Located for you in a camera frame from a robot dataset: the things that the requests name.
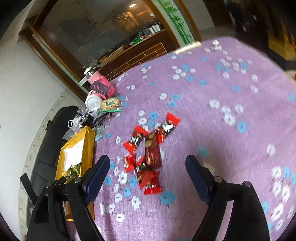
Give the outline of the clear plastic bag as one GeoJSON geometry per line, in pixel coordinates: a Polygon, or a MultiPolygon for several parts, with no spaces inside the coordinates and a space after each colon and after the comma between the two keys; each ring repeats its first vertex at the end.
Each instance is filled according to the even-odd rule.
{"type": "Polygon", "coordinates": [[[68,121],[69,130],[66,131],[63,140],[70,140],[76,133],[87,125],[89,114],[77,113],[72,120],[68,121]]]}

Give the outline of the purple floral tablecloth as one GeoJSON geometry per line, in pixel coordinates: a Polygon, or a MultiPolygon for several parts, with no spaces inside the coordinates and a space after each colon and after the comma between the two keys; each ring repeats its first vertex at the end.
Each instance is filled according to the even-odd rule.
{"type": "Polygon", "coordinates": [[[215,176],[252,183],[271,240],[295,214],[295,81],[236,39],[208,40],[112,80],[122,111],[107,124],[95,157],[110,170],[94,202],[105,240],[190,240],[207,210],[185,168],[194,155],[215,176]],[[135,126],[153,132],[168,113],[180,123],[160,145],[162,192],[145,195],[125,172],[124,142],[135,126]]]}

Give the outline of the cream remote control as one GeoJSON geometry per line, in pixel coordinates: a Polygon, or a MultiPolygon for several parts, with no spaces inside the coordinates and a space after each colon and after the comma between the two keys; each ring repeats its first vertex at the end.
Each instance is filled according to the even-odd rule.
{"type": "Polygon", "coordinates": [[[200,41],[192,42],[191,44],[187,44],[187,45],[182,46],[182,47],[180,47],[178,49],[175,49],[173,51],[173,54],[178,55],[178,54],[181,54],[181,53],[184,53],[184,52],[187,52],[187,51],[191,51],[192,49],[199,48],[199,47],[201,47],[201,42],[200,41]]]}

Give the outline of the pink sleeved glass bottle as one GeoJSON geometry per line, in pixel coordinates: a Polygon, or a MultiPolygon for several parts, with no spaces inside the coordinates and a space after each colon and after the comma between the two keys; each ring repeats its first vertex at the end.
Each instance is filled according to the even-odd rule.
{"type": "Polygon", "coordinates": [[[108,99],[115,95],[116,88],[99,73],[96,67],[88,67],[84,71],[84,75],[90,83],[91,90],[102,99],[108,99]]]}

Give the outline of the blue card pouch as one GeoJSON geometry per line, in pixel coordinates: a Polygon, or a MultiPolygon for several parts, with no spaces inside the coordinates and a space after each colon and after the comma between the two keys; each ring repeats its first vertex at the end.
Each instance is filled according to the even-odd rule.
{"type": "Polygon", "coordinates": [[[98,126],[95,131],[95,142],[98,142],[104,137],[104,126],[98,126]]]}

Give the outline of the red black candy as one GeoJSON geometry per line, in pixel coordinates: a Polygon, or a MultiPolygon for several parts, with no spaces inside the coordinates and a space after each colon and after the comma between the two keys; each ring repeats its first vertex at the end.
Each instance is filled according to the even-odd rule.
{"type": "Polygon", "coordinates": [[[179,123],[180,119],[178,117],[167,113],[165,121],[156,129],[158,143],[161,144],[179,123]]]}
{"type": "Polygon", "coordinates": [[[148,132],[140,126],[135,126],[132,137],[129,141],[124,142],[123,147],[132,155],[137,149],[140,142],[148,135],[148,132]]]}

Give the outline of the yellow taped white box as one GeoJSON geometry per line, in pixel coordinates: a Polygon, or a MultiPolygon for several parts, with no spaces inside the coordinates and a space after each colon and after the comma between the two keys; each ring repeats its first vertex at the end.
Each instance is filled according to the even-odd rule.
{"type": "Polygon", "coordinates": [[[93,166],[94,139],[95,132],[86,126],[67,141],[60,150],[56,180],[63,177],[63,172],[67,171],[71,165],[81,163],[80,177],[93,166]]]}

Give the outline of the red cartoon candy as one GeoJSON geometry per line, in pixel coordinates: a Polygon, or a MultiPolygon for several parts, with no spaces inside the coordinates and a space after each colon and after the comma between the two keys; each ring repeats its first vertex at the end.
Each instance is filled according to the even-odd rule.
{"type": "Polygon", "coordinates": [[[127,155],[125,156],[125,162],[124,162],[124,168],[125,168],[125,172],[131,172],[134,170],[134,166],[135,166],[135,155],[127,155]]]}
{"type": "Polygon", "coordinates": [[[153,178],[145,185],[144,195],[158,194],[163,190],[159,185],[159,171],[153,173],[153,178]]]}

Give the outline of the round biscuit green pack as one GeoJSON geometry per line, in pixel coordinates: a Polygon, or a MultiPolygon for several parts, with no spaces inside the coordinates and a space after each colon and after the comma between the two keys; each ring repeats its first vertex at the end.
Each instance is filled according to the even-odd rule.
{"type": "Polygon", "coordinates": [[[101,102],[100,113],[119,113],[121,112],[120,100],[118,98],[108,98],[101,102]]]}

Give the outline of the white round lidded container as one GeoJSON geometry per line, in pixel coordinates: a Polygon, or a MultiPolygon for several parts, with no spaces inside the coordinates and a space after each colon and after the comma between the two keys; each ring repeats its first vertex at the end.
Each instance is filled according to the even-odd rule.
{"type": "Polygon", "coordinates": [[[102,99],[100,95],[97,94],[96,91],[91,90],[85,100],[86,108],[90,111],[100,109],[102,99]]]}

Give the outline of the eyeglasses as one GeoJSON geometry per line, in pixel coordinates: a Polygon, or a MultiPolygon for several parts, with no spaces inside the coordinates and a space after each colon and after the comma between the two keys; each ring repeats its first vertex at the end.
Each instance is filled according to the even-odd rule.
{"type": "Polygon", "coordinates": [[[113,118],[115,118],[115,114],[104,113],[102,116],[94,120],[90,127],[97,128],[100,126],[108,126],[111,123],[113,118]]]}

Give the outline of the dark red chocolate bar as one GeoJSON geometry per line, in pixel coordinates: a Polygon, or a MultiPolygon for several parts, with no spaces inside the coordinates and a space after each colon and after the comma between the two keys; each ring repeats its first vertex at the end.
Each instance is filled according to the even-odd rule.
{"type": "Polygon", "coordinates": [[[137,181],[140,189],[144,188],[154,177],[152,170],[146,163],[145,156],[138,159],[134,165],[134,171],[137,177],[137,181]]]}
{"type": "Polygon", "coordinates": [[[161,168],[162,160],[156,132],[149,133],[145,137],[145,158],[151,169],[161,168]]]}

